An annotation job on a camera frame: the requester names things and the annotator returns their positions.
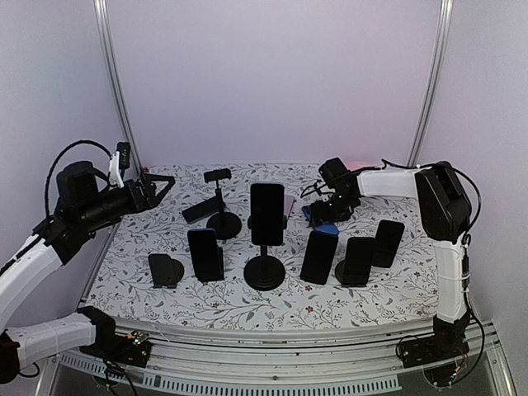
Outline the teal green phone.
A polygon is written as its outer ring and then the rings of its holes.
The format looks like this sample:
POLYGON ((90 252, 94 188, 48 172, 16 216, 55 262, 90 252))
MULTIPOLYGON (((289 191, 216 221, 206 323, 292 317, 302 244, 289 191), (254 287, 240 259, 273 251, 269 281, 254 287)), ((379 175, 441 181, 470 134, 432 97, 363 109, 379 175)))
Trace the teal green phone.
POLYGON ((283 243, 285 189, 279 183, 254 183, 250 187, 251 240, 254 245, 283 243))

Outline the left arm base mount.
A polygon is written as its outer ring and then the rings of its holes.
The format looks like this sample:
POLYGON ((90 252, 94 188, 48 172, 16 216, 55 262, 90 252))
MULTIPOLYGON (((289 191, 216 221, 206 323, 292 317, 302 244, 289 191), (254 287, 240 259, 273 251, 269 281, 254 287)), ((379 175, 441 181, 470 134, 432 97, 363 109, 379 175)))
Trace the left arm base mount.
POLYGON ((77 313, 87 317, 96 328, 95 342, 79 347, 80 352, 115 363, 140 368, 147 366, 153 345, 146 332, 118 335, 115 320, 92 306, 82 307, 77 313))

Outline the black phone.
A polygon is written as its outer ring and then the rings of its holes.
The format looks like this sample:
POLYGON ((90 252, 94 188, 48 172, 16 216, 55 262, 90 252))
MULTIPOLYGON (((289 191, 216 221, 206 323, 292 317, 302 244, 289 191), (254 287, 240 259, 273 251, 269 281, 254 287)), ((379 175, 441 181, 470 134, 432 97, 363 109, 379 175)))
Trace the black phone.
POLYGON ((383 219, 375 234, 375 245, 371 265, 390 268, 398 252, 405 226, 403 223, 383 219))
POLYGON ((193 205, 182 211, 182 216, 188 224, 215 215, 219 212, 218 202, 215 197, 203 200, 202 202, 193 205))
POLYGON ((319 231, 309 234, 300 279, 316 285, 325 285, 332 267, 338 236, 319 231))
POLYGON ((370 278, 375 239, 372 237, 349 238, 342 266, 340 282, 343 285, 366 285, 370 278))
POLYGON ((191 229, 187 232, 191 262, 198 281, 217 281, 218 243, 213 229, 191 229))

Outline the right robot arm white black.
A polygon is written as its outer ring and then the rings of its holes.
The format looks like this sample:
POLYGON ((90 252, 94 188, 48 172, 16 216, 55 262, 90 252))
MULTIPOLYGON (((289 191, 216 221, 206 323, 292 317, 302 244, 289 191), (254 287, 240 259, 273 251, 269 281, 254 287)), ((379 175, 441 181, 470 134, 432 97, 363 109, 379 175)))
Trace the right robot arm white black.
POLYGON ((445 359, 459 344, 455 331, 463 331, 470 318, 467 248, 480 210, 472 208, 462 185, 469 177, 447 161, 404 166, 383 160, 379 166, 350 170, 340 158, 327 160, 318 174, 331 192, 309 206, 312 225, 350 219, 363 197, 417 200, 422 229, 436 254, 438 279, 436 335, 427 340, 426 349, 432 359, 445 359))

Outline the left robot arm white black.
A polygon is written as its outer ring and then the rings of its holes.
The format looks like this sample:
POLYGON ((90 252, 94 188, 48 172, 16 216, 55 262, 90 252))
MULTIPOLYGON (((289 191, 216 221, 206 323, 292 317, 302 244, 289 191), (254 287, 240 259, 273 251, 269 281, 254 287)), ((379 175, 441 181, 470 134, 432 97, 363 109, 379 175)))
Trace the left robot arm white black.
POLYGON ((1 269, 2 383, 38 360, 74 347, 91 347, 105 358, 120 354, 123 342, 115 320, 92 306, 27 328, 7 324, 36 286, 69 263, 97 231, 156 208, 174 184, 174 177, 151 173, 124 181, 119 171, 104 175, 89 161, 72 163, 58 174, 54 213, 46 215, 1 269))

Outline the blue phone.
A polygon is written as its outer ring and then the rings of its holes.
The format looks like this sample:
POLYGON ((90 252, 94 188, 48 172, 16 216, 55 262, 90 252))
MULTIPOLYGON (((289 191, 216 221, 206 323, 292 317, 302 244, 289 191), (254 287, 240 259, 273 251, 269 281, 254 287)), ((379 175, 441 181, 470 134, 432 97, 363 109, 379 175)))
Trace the blue phone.
POLYGON ((311 227, 314 231, 326 233, 333 236, 337 236, 339 234, 338 227, 332 222, 323 222, 320 225, 315 225, 312 221, 309 207, 307 205, 302 207, 302 213, 308 221, 309 227, 311 227))

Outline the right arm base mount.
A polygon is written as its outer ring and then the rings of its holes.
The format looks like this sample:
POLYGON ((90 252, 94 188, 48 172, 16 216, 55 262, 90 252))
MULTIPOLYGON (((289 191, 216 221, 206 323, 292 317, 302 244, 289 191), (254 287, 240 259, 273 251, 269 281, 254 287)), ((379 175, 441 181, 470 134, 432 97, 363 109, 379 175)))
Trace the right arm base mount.
POLYGON ((469 352, 465 338, 465 329, 469 325, 468 313, 453 323, 435 316, 432 324, 431 336, 404 338, 395 347, 396 356, 402 361, 404 368, 427 365, 469 352))

